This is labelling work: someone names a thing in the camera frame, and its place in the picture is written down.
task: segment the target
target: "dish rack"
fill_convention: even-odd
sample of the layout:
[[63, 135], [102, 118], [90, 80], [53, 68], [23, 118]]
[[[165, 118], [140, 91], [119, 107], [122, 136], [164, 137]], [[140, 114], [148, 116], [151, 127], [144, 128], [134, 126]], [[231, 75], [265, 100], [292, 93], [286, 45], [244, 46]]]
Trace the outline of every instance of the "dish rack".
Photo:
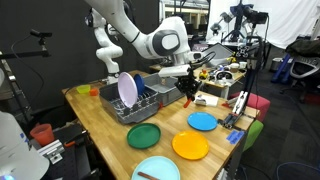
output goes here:
[[100, 101], [104, 110], [123, 124], [138, 123], [154, 115], [159, 109], [159, 93], [148, 87], [138, 96], [137, 102], [126, 107], [118, 93], [118, 83], [100, 88]]
[[185, 96], [174, 85], [174, 83], [178, 81], [177, 78], [160, 78], [159, 74], [155, 73], [146, 76], [143, 79], [146, 87], [159, 93], [160, 102], [163, 106], [167, 106]]

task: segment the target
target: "light blue plate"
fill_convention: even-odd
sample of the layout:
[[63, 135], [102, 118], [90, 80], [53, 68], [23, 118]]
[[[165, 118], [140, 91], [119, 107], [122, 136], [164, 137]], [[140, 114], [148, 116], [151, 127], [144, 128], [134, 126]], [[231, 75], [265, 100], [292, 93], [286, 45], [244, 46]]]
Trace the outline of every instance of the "light blue plate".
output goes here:
[[143, 160], [134, 170], [131, 180], [146, 180], [138, 175], [139, 171], [157, 179], [180, 180], [180, 172], [176, 164], [163, 156], [152, 156]]
[[145, 84], [142, 76], [140, 76], [140, 74], [136, 74], [134, 75], [133, 79], [138, 89], [138, 95], [142, 95], [145, 90]]
[[209, 131], [217, 127], [218, 121], [211, 114], [196, 112], [189, 115], [188, 123], [197, 130]]

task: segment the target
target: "orange cup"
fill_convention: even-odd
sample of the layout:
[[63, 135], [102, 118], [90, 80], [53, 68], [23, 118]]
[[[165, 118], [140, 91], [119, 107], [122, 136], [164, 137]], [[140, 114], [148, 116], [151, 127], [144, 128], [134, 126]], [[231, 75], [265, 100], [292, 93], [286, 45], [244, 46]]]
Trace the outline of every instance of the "orange cup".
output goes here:
[[46, 146], [54, 141], [50, 124], [41, 124], [30, 131], [31, 136], [41, 145]]

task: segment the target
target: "wooden table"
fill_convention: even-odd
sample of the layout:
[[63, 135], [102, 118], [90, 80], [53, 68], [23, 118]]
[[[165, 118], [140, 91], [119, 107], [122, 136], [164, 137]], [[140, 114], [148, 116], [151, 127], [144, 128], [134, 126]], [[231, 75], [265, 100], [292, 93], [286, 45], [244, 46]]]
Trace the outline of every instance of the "wooden table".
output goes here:
[[[101, 87], [102, 84], [94, 84], [92, 86]], [[213, 179], [236, 151], [238, 156], [242, 152], [242, 149], [240, 148], [239, 150], [237, 147], [243, 147], [244, 141], [242, 140], [240, 141], [241, 143], [236, 145], [230, 144], [226, 138], [231, 130], [223, 128], [221, 125], [218, 125], [212, 131], [198, 131], [207, 138], [210, 146], [209, 153], [203, 159], [196, 161], [184, 159], [176, 154], [171, 146], [171, 141], [175, 134], [184, 130], [194, 130], [187, 123], [187, 117], [191, 113], [208, 112], [217, 119], [224, 119], [231, 110], [221, 105], [225, 101], [222, 98], [219, 99], [217, 107], [190, 103], [188, 108], [183, 108], [186, 98], [181, 98], [141, 122], [154, 123], [161, 129], [160, 141], [148, 149], [135, 149], [128, 145], [126, 136], [135, 124], [124, 125], [112, 119], [112, 116], [103, 109], [99, 96], [79, 94], [73, 88], [67, 92], [66, 99], [84, 129], [88, 130], [92, 141], [99, 149], [108, 167], [119, 180], [130, 179], [136, 166], [151, 156], [165, 156], [171, 159], [179, 168], [182, 180]], [[255, 116], [256, 110], [247, 108], [246, 114]], [[247, 131], [252, 122], [253, 119], [243, 116], [235, 125]], [[240, 158], [232, 158], [232, 160], [239, 161]]]
[[[160, 71], [163, 66], [159, 65], [159, 64], [155, 64], [152, 66], [149, 66], [150, 69], [154, 70], [154, 71]], [[196, 70], [194, 70], [194, 75], [198, 78], [199, 73], [201, 72], [202, 69], [206, 69], [207, 72], [209, 72], [211, 69], [210, 68], [198, 68]], [[233, 83], [231, 84], [231, 86], [236, 83], [237, 81], [239, 81], [242, 77], [244, 77], [245, 73], [241, 73], [241, 72], [237, 72], [237, 73], [233, 73]], [[208, 85], [210, 87], [213, 88], [218, 88], [220, 89], [220, 97], [227, 99], [229, 96], [229, 89], [231, 86], [227, 86], [227, 85], [221, 85], [219, 83], [216, 83], [214, 81], [209, 81], [207, 80], [202, 80], [202, 82], [205, 83], [205, 85]]]

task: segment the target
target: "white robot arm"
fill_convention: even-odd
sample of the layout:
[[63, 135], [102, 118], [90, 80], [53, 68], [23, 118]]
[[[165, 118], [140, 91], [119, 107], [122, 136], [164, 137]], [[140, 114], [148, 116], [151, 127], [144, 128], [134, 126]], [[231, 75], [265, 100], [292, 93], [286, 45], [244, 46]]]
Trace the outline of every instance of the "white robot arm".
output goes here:
[[190, 60], [200, 59], [200, 52], [191, 52], [184, 21], [180, 17], [164, 19], [152, 33], [146, 35], [130, 21], [123, 8], [123, 0], [85, 0], [106, 21], [122, 34], [146, 59], [169, 57], [174, 67], [163, 68], [161, 77], [178, 76], [177, 88], [194, 100], [201, 82], [193, 76]]
[[112, 84], [118, 81], [119, 65], [112, 61], [111, 58], [122, 56], [123, 51], [119, 46], [113, 44], [106, 31], [106, 20], [95, 10], [91, 9], [90, 14], [86, 17], [86, 24], [94, 28], [94, 34], [102, 48], [96, 51], [97, 57], [106, 63], [108, 69], [107, 83]]

